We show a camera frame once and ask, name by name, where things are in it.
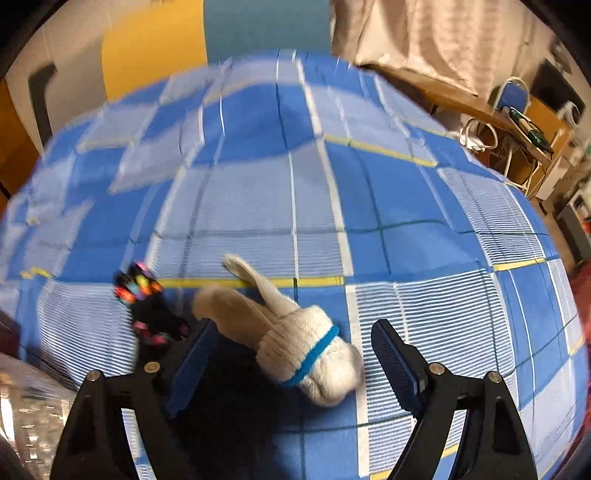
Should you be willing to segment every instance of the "beige curtain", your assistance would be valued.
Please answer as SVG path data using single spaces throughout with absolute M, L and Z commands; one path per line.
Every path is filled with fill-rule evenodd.
M 414 70 L 488 97 L 507 1 L 335 0 L 333 53 L 355 64 Z

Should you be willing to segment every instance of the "yellow stripe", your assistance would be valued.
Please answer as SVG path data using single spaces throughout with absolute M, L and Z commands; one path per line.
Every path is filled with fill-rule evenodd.
M 277 288 L 291 288 L 294 286 L 293 278 L 269 278 Z M 237 278 L 160 278 L 158 282 L 164 288 L 203 288 L 217 285 L 227 288 L 244 288 L 249 284 Z M 334 287 L 344 285 L 344 277 L 312 277 L 299 278 L 299 287 Z
M 572 347 L 571 349 L 569 349 L 569 355 L 573 356 L 575 353 L 577 353 L 579 351 L 579 348 L 581 348 L 584 343 L 585 343 L 585 336 L 582 335 L 581 338 L 579 339 L 579 341 L 575 344 L 575 346 Z
M 527 267 L 528 265 L 534 265 L 536 263 L 544 263 L 545 261 L 545 258 L 533 258 L 531 260 L 523 260 L 521 262 L 499 263 L 493 265 L 493 268 L 499 272 L 502 270 L 512 270 L 514 268 Z
M 422 165 L 424 167 L 435 167 L 437 165 L 437 162 L 434 162 L 433 160 L 422 160 L 420 158 L 414 158 L 414 157 L 411 157 L 410 155 L 405 155 L 405 154 L 397 152 L 395 150 L 389 150 L 387 148 L 382 148 L 377 145 L 372 145 L 372 144 L 365 143 L 365 142 L 357 142 L 357 140 L 353 140 L 351 138 L 337 137 L 335 135 L 330 135 L 330 134 L 323 134 L 322 138 L 327 142 L 338 143 L 341 145 L 348 145 L 350 147 L 357 148 L 359 150 L 364 150 L 364 151 L 371 152 L 371 153 L 379 153 L 382 155 L 386 155 L 388 157 L 399 158 L 400 160 L 411 161 L 413 163 L 416 163 L 418 165 Z
M 51 274 L 47 271 L 44 270 L 43 268 L 39 268 L 39 267 L 31 267 L 31 274 L 32 275 L 41 275 L 42 277 L 45 278 L 51 278 Z
M 452 132 L 448 132 L 448 131 L 444 131 L 444 132 L 439 132 L 437 130 L 431 130 L 430 128 L 424 128 L 421 127 L 421 125 L 417 125 L 413 122 L 409 122 L 408 120 L 404 120 L 404 122 L 414 128 L 418 128 L 419 130 L 423 130 L 424 132 L 427 132 L 428 134 L 433 134 L 433 135 L 438 135 L 440 137 L 446 137 L 446 138 L 450 138 L 452 140 L 455 140 L 454 135 Z
M 31 269 L 28 271 L 27 270 L 21 271 L 21 277 L 26 278 L 27 280 L 31 280 L 36 275 L 39 275 L 39 276 L 45 277 L 45 278 L 52 278 L 52 275 L 47 270 L 45 270 L 43 268 L 39 268 L 39 267 L 31 267 Z
M 443 453 L 441 454 L 441 458 L 449 457 L 450 455 L 456 453 L 459 445 L 460 445 L 459 443 L 456 443 L 455 445 L 452 445 L 451 447 L 446 448 L 443 451 Z M 392 469 L 384 470 L 383 472 L 372 473 L 369 476 L 369 480 L 386 480 L 390 476 L 391 472 L 392 472 Z

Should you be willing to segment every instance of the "blue plaid fabric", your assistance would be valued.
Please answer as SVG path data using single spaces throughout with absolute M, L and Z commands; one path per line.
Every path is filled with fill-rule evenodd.
M 505 180 L 373 73 L 295 51 L 230 59 L 56 134 L 0 226 L 0 308 L 21 358 L 76 387 L 134 362 L 113 272 L 145 260 L 187 309 L 179 288 L 228 278 L 220 259 L 238 254 L 297 278 L 300 304 L 325 309 L 365 362 L 340 406 L 285 412 L 274 444 L 290 478 L 375 480 L 396 463 L 414 420 L 371 349 L 380 318 L 457 374 L 499 371 L 548 478 L 582 424 L 589 367 L 564 266 Z

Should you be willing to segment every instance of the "floor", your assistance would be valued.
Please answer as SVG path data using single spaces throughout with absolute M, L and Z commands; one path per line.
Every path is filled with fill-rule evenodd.
M 554 220 L 554 217 L 552 216 L 551 210 L 547 210 L 547 213 L 544 213 L 542 208 L 540 208 L 537 199 L 531 200 L 531 204 L 544 221 L 544 224 L 550 233 L 550 237 L 554 242 L 554 246 L 556 247 L 556 250 L 558 250 L 560 258 L 564 263 L 564 269 L 566 270 L 567 275 L 570 277 L 575 271 L 576 263 L 574 261 L 573 254 L 570 251 L 566 240 L 564 239 L 564 235 L 560 231 L 556 220 Z

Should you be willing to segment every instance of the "colorful glove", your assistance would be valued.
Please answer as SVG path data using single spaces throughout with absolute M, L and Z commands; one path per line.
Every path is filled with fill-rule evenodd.
M 188 323 L 170 311 L 162 285 L 143 263 L 115 274 L 113 283 L 115 296 L 131 311 L 132 328 L 142 344 L 166 347 L 189 335 Z

